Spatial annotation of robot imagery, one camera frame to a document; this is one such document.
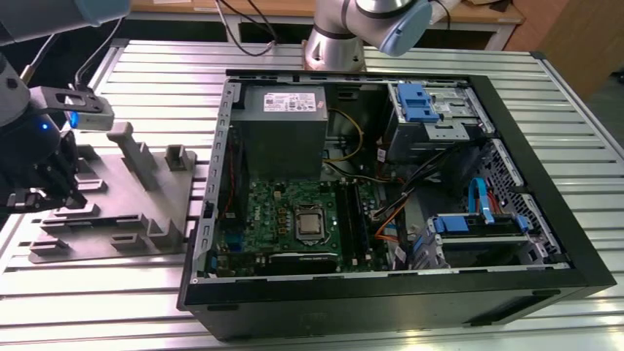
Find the aluminum extrusion table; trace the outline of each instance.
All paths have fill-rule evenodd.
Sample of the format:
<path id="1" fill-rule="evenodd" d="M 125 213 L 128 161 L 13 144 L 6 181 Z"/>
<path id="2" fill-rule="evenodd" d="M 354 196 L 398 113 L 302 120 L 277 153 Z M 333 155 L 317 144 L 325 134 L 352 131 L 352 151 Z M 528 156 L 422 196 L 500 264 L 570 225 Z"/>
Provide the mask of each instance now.
<path id="1" fill-rule="evenodd" d="M 246 45 L 258 49 L 261 45 Z M 500 327 L 262 340 L 257 350 L 617 350 L 624 348 L 624 151 L 548 61 L 528 53 L 413 50 L 389 58 L 366 49 L 372 72 L 486 75 L 526 135 L 620 285 L 549 306 Z M 197 216 L 225 68 L 301 69 L 301 47 L 264 57 L 226 43 L 130 41 L 112 47 L 92 86 L 130 121 L 152 151 L 182 143 L 200 165 L 189 215 Z M 98 153 L 104 134 L 81 133 Z M 12 216 L 0 232 L 0 345 L 4 350 L 242 348 L 221 344 L 176 310 L 182 255 L 33 265 L 37 233 Z"/>

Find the wooden table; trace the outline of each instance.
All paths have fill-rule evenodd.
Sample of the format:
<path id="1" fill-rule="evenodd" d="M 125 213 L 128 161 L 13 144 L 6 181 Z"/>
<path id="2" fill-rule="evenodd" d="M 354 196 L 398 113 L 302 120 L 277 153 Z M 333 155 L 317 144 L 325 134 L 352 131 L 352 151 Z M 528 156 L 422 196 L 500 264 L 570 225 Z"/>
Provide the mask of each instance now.
<path id="1" fill-rule="evenodd" d="M 234 9 L 261 20 L 246 0 L 229 0 Z M 256 0 L 257 7 L 272 23 L 312 24 L 316 1 Z M 238 24 L 248 22 L 225 7 L 226 22 L 232 28 L 233 37 L 240 40 Z M 213 0 L 189 0 L 188 2 L 154 4 L 153 0 L 132 0 L 130 19 L 149 20 L 204 20 L 218 21 Z M 502 50 L 517 25 L 522 24 L 524 16 L 516 7 L 509 6 L 502 13 L 488 6 L 474 6 L 462 2 L 450 12 L 452 29 L 456 31 L 485 31 L 493 33 L 485 50 Z M 445 29 L 445 19 L 429 26 L 429 29 Z"/>

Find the black cable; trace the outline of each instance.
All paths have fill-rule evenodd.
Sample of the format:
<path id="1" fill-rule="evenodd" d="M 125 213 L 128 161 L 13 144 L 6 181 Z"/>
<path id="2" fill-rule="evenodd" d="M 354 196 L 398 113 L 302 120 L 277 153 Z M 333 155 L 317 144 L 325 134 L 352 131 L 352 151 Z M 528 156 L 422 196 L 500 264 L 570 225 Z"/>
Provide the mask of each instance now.
<path id="1" fill-rule="evenodd" d="M 444 9 L 444 11 L 446 12 L 446 30 L 449 31 L 450 30 L 450 12 L 448 11 L 448 8 L 445 7 L 445 5 L 441 3 L 440 0 L 429 0 L 429 2 L 437 2 L 441 8 Z"/>
<path id="2" fill-rule="evenodd" d="M 385 212 L 388 212 L 388 210 L 390 210 L 392 208 L 394 208 L 396 206 L 398 206 L 409 197 L 409 194 L 414 191 L 416 189 L 416 184 L 418 181 L 421 181 L 424 178 L 426 178 L 428 176 L 430 176 L 430 174 L 433 173 L 432 170 L 434 168 L 437 168 L 437 166 L 444 163 L 444 161 L 448 159 L 448 157 L 450 156 L 450 154 L 453 154 L 456 151 L 460 151 L 461 149 L 464 149 L 465 147 L 468 146 L 474 146 L 477 145 L 478 143 L 482 143 L 485 140 L 488 140 L 486 137 L 481 137 L 478 139 L 474 139 L 472 141 L 466 141 L 466 142 L 462 142 L 462 143 L 456 143 L 452 147 L 446 148 L 445 150 L 442 150 L 441 152 L 438 152 L 437 154 L 434 154 L 420 166 L 418 168 L 416 169 L 416 171 L 413 172 L 413 174 L 410 175 L 410 177 L 408 178 L 408 180 L 405 181 L 405 184 L 402 185 L 401 187 L 401 196 L 386 206 L 381 207 L 377 212 L 374 213 L 374 217 L 377 217 L 378 215 L 384 214 Z"/>
<path id="3" fill-rule="evenodd" d="M 338 166 L 336 166 L 334 164 L 332 164 L 330 162 L 325 162 L 325 164 L 337 172 L 340 173 L 342 176 L 348 177 L 348 178 L 360 178 L 360 179 L 366 179 L 369 181 L 373 181 L 376 183 L 392 183 L 390 181 L 382 181 L 381 179 L 374 179 L 373 177 L 368 177 L 365 175 L 358 175 L 358 174 L 353 174 L 353 173 L 349 173 L 346 172 L 345 170 L 342 170 Z"/>
<path id="4" fill-rule="evenodd" d="M 30 78 L 34 74 L 34 71 L 37 70 L 38 68 L 38 65 L 41 64 L 42 62 L 42 59 L 45 58 L 45 55 L 48 54 L 49 52 L 49 49 L 52 48 L 52 46 L 54 45 L 54 42 L 58 40 L 58 34 L 53 34 L 48 37 L 44 45 L 41 46 L 41 48 L 38 49 L 38 52 L 37 52 L 37 55 L 34 56 L 34 58 L 32 59 L 32 62 L 30 64 L 28 64 L 25 67 L 24 67 L 24 71 L 21 72 L 21 80 L 24 81 L 25 84 L 28 84 L 28 82 L 30 81 Z"/>
<path id="5" fill-rule="evenodd" d="M 96 58 L 97 56 L 101 54 L 102 50 L 105 49 L 108 43 L 110 42 L 110 40 L 113 39 L 113 36 L 116 35 L 117 31 L 118 31 L 118 28 L 121 27 L 121 22 L 124 21 L 124 18 L 120 18 L 117 20 L 117 24 L 114 25 L 114 28 L 110 32 L 110 34 L 108 35 L 108 38 L 106 40 L 104 40 L 104 42 L 101 43 L 100 47 L 96 49 L 96 52 L 90 55 L 90 57 L 86 59 L 85 63 L 80 66 L 80 68 L 77 69 L 76 71 L 76 75 L 74 75 L 74 89 L 78 90 L 78 91 L 84 91 L 88 89 L 86 87 L 86 84 L 81 81 L 82 80 L 82 77 L 86 73 L 86 70 L 89 69 L 89 67 L 93 65 L 94 61 L 96 61 Z"/>
<path id="6" fill-rule="evenodd" d="M 273 26 L 270 25 L 269 21 L 264 18 L 264 15 L 261 14 L 261 12 L 258 11 L 260 13 L 260 16 L 262 17 L 262 19 L 265 20 L 265 25 L 262 25 L 260 22 L 257 22 L 253 18 L 250 18 L 249 16 L 246 16 L 242 12 L 240 12 L 238 10 L 236 10 L 225 0 L 220 0 L 220 2 L 225 5 L 225 7 L 233 12 L 236 13 L 237 15 L 240 15 L 242 18 L 245 18 L 250 23 L 253 23 L 256 25 L 257 28 L 262 29 L 268 34 L 270 34 L 270 36 L 273 37 L 274 41 L 277 41 L 277 34 L 273 30 Z"/>
<path id="7" fill-rule="evenodd" d="M 249 4 L 257 9 L 256 5 L 253 5 L 250 0 L 248 0 L 248 1 L 249 1 Z M 250 56 L 250 57 L 258 57 L 258 56 L 264 55 L 265 53 L 268 53 L 270 51 L 270 49 L 274 46 L 274 43 L 276 43 L 276 40 L 277 40 L 276 36 L 273 36 L 273 40 L 266 44 L 266 48 L 262 51 L 260 51 L 258 53 L 250 53 L 249 51 L 246 51 L 245 48 L 241 46 L 241 44 L 237 42 L 237 40 L 234 38 L 234 34 L 232 33 L 232 29 L 230 29 L 229 25 L 226 24 L 225 15 L 222 14 L 221 5 L 220 5 L 221 3 L 222 3 L 222 0 L 214 0 L 216 11 L 218 13 L 218 16 L 221 17 L 221 22 L 222 22 L 222 25 L 225 26 L 225 31 L 229 34 L 230 38 L 232 38 L 233 44 L 236 45 L 238 50 L 242 51 L 242 53 L 245 55 Z"/>
<path id="8" fill-rule="evenodd" d="M 257 6 L 256 6 L 256 4 L 253 3 L 252 0 L 246 0 L 246 2 L 249 3 L 249 5 L 252 5 L 253 10 L 257 12 L 257 14 L 260 15 L 260 17 L 262 18 L 264 23 L 266 24 L 266 26 L 269 27 L 270 32 L 273 33 L 273 39 L 277 41 L 277 33 L 274 32 L 273 26 L 270 25 L 269 20 L 268 20 L 266 17 L 264 16 L 262 11 L 260 11 L 260 9 L 257 8 Z"/>

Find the green circuit board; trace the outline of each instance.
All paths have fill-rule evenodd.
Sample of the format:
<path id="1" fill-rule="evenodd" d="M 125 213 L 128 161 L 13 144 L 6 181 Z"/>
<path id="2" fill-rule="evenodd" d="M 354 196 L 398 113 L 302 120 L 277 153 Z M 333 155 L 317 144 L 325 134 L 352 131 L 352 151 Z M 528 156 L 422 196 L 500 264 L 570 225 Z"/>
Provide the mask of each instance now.
<path id="1" fill-rule="evenodd" d="M 250 183 L 242 252 L 330 252 L 348 271 L 366 271 L 342 262 L 334 184 L 326 181 L 256 181 Z M 366 211 L 376 208 L 373 184 L 357 187 Z M 296 237 L 296 208 L 314 206 L 322 211 L 324 238 L 301 241 Z"/>

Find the wire bundle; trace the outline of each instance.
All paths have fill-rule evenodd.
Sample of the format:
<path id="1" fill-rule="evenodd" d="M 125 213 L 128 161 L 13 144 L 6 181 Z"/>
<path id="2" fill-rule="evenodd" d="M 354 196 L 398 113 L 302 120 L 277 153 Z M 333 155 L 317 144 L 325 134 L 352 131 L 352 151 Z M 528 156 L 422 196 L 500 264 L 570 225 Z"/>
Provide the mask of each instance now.
<path id="1" fill-rule="evenodd" d="M 409 194 L 416 190 L 417 183 L 424 180 L 428 176 L 430 176 L 434 172 L 438 171 L 440 165 L 444 164 L 445 160 L 449 156 L 462 150 L 468 146 L 473 146 L 482 142 L 482 139 L 476 139 L 469 142 L 457 143 L 452 147 L 446 148 L 445 150 L 440 151 L 433 157 L 430 157 L 416 169 L 409 179 L 405 181 L 401 187 L 401 195 L 398 198 L 386 206 L 381 207 L 377 212 L 373 214 L 373 218 L 378 218 L 384 213 L 386 213 L 392 208 L 396 208 L 392 214 L 386 217 L 385 222 L 381 224 L 376 232 L 376 238 L 385 238 L 386 240 L 393 239 L 393 237 L 384 237 L 382 230 L 385 229 L 386 225 L 392 222 L 393 218 L 398 215 L 402 211 L 405 204 L 408 203 Z"/>
<path id="2" fill-rule="evenodd" d="M 236 47 L 238 48 L 240 51 L 242 51 L 242 53 L 248 56 L 252 56 L 252 57 L 257 57 L 257 56 L 261 56 L 264 55 L 265 53 L 268 53 L 270 51 L 270 49 L 273 48 L 276 42 L 277 42 L 277 33 L 274 32 L 274 29 L 273 29 L 273 26 L 270 25 L 270 22 L 268 21 L 266 17 L 264 16 L 262 12 L 260 11 L 260 9 L 257 8 L 256 4 L 253 4 L 253 1 L 252 0 L 246 0 L 246 2 L 249 3 L 249 5 L 252 5 L 253 7 L 253 10 L 257 12 L 257 14 L 260 15 L 260 17 L 262 18 L 262 21 L 264 23 L 266 24 L 266 27 L 264 27 L 253 18 L 250 18 L 249 16 L 246 16 L 242 12 L 240 12 L 238 10 L 236 10 L 228 3 L 225 0 L 214 0 L 214 7 L 216 7 L 216 11 L 218 13 L 218 17 L 221 18 L 221 22 L 222 22 L 222 25 L 225 26 L 225 30 L 226 30 L 226 33 L 229 34 L 230 36 L 230 39 L 232 39 L 232 42 L 233 44 L 236 45 Z M 241 44 L 237 42 L 236 40 L 236 37 L 234 37 L 234 34 L 232 33 L 232 28 L 229 27 L 229 25 L 226 24 L 226 20 L 225 20 L 225 15 L 222 13 L 222 9 L 221 9 L 221 4 L 225 5 L 225 7 L 233 12 L 236 13 L 237 15 L 240 15 L 242 18 L 245 18 L 249 22 L 252 22 L 260 29 L 262 29 L 266 33 L 270 34 L 270 36 L 273 36 L 273 40 L 270 40 L 270 42 L 266 44 L 266 48 L 260 51 L 258 53 L 252 53 L 249 52 L 242 46 Z"/>

